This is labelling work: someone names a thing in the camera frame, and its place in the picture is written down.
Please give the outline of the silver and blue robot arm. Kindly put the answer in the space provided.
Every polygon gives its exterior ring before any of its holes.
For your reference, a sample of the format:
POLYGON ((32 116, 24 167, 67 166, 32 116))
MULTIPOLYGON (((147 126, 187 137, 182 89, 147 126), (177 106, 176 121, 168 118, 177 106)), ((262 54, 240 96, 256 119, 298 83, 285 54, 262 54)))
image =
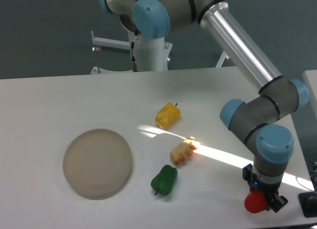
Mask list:
POLYGON ((277 121, 309 100, 306 85, 287 80, 229 12, 225 0, 98 0, 104 14, 117 14, 132 33, 132 69, 162 70, 165 58, 150 55, 150 42, 197 22, 207 29, 259 96, 245 103, 233 99, 220 112, 223 124, 253 153, 253 164, 243 168, 250 192, 244 206, 251 213, 279 211, 287 204, 280 195, 282 177, 293 153, 292 133, 277 121))

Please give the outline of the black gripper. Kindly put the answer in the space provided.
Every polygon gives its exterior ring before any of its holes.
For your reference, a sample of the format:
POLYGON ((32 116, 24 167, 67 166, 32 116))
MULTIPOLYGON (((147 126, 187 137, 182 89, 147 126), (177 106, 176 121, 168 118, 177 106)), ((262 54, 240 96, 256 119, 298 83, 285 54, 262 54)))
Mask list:
POLYGON ((242 178, 247 182, 250 191, 256 189, 263 193, 267 203, 267 211, 272 210, 277 213, 288 203, 288 200, 283 195, 279 195, 278 192, 281 185, 281 175, 265 175, 252 164, 248 164, 242 169, 242 178))

